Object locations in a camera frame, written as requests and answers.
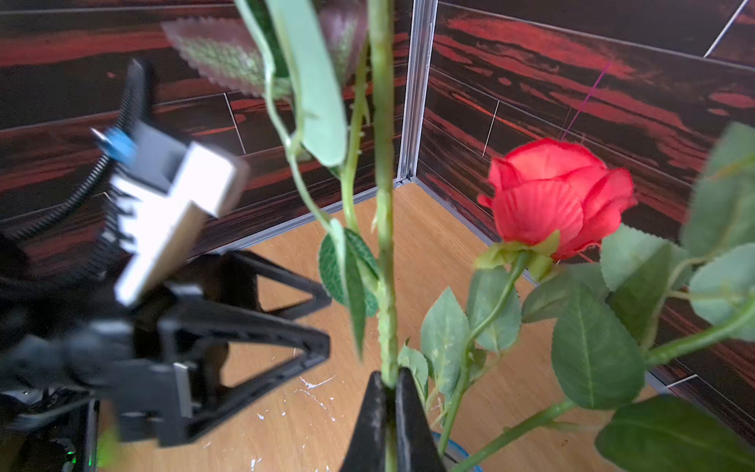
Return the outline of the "white flower stem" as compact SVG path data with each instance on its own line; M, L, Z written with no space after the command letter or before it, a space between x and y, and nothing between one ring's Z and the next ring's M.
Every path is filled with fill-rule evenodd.
M240 1L235 20L163 25L171 45L208 80L265 101L298 193L326 236L318 263L328 294L349 313L357 348L376 317L387 393L385 471L397 471L398 380L393 236L393 13L390 1ZM375 139L379 253L355 210L363 129Z

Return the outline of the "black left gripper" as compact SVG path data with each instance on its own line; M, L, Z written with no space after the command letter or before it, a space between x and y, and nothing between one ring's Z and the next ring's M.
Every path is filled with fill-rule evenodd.
M110 284L3 290L2 427L37 430L106 399L127 442L184 446L330 357L327 334L288 322L330 306L319 282L243 251L199 257L181 279L188 294L161 287L133 309ZM303 299L271 305L284 289ZM212 321L225 298L268 316Z

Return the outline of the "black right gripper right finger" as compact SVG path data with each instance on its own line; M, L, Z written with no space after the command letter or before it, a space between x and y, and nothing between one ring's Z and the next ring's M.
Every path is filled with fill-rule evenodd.
M446 472L427 422L414 378L401 367L395 389L397 466L399 472Z

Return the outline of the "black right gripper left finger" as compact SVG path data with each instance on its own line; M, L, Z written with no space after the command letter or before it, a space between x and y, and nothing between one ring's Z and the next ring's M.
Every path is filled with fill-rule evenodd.
M387 393L381 372L371 373L340 472L384 472Z

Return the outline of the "blue purple glass vase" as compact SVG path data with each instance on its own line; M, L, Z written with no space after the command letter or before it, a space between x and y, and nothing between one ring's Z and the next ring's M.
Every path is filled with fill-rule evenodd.
M460 444L449 440L446 445L446 451L444 452L444 458L442 463L447 471L452 470L456 465L464 462L469 457L468 452L460 446ZM484 469L480 465L476 465L469 469L469 472L483 472Z

